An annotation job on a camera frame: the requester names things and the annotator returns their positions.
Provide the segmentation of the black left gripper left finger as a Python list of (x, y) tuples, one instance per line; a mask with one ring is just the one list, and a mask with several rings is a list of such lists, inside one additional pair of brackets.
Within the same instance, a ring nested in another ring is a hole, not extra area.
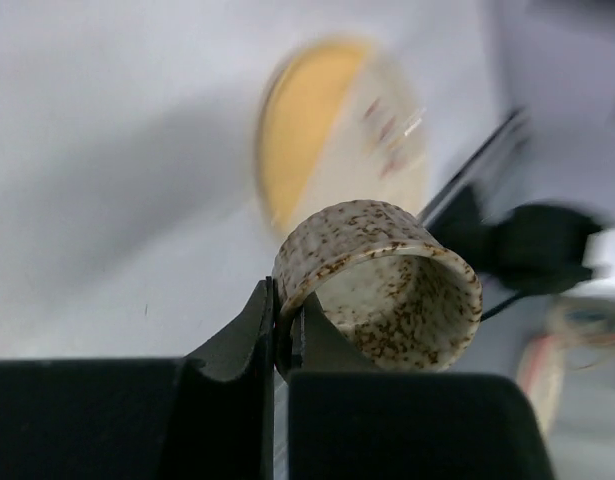
[(269, 479), (276, 293), (188, 355), (0, 360), (0, 479)]

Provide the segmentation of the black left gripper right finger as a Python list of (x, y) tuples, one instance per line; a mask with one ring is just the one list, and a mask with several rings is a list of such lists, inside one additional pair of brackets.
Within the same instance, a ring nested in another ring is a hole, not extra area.
[(291, 479), (552, 479), (532, 407), (503, 376), (294, 370)]

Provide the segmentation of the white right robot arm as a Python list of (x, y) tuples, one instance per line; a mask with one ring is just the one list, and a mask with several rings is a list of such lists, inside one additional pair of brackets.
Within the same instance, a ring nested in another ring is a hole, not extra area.
[(592, 278), (579, 282), (561, 296), (615, 300), (615, 227), (588, 238), (583, 266), (593, 270)]

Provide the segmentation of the speckled ceramic cup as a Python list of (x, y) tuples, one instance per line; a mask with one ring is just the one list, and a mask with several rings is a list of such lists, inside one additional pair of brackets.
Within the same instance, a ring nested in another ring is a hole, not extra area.
[(472, 343), (482, 315), (472, 267), (383, 201), (342, 202), (305, 219), (280, 246), (272, 276), (282, 375), (293, 323), (310, 300), (364, 358), (395, 371), (447, 369)]

